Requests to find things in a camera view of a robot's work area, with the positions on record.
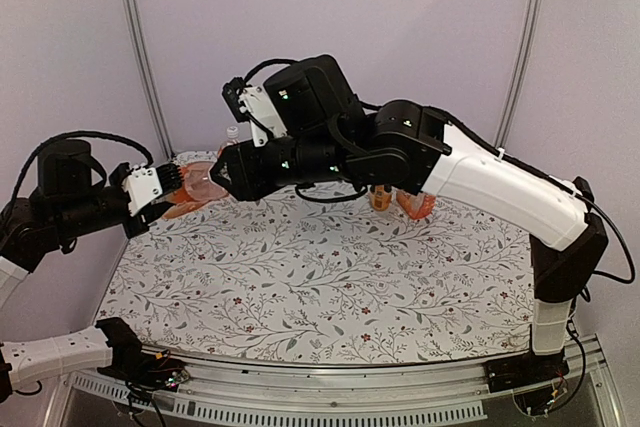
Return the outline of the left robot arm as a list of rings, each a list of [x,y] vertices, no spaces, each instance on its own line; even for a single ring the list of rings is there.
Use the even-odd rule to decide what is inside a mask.
[[[170,208],[165,196],[183,183],[179,167],[154,164],[149,150],[121,135],[77,130],[55,135],[29,155],[1,212],[1,299],[52,252],[70,254],[86,235],[123,228],[132,239]],[[144,352],[119,317],[83,330],[1,346],[1,397],[83,369],[144,391],[174,391],[188,374],[163,351]]]

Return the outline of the orange tea bottle front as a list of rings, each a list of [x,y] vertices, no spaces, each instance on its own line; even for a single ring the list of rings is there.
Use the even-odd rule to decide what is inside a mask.
[[[180,167],[183,184],[168,197],[172,206],[164,213],[165,220],[194,212],[229,195],[211,179],[210,170],[213,166],[214,163],[211,161],[197,161]]]

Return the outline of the milk tea bottle dark label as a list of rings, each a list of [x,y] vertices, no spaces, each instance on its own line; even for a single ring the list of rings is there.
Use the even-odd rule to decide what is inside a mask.
[[[369,188],[371,207],[378,212],[386,211],[392,201],[393,189],[390,185],[372,185]]]

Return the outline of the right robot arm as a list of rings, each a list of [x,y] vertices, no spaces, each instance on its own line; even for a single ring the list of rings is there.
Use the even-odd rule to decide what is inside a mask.
[[[557,179],[505,154],[442,109],[363,103],[330,55],[275,65],[261,85],[242,76],[223,86],[223,99],[252,137],[222,151],[212,180],[239,201],[332,181],[356,191],[389,185],[519,227],[530,236],[535,303],[531,350],[518,359],[517,374],[537,383],[552,371],[571,303],[608,244],[589,183]]]

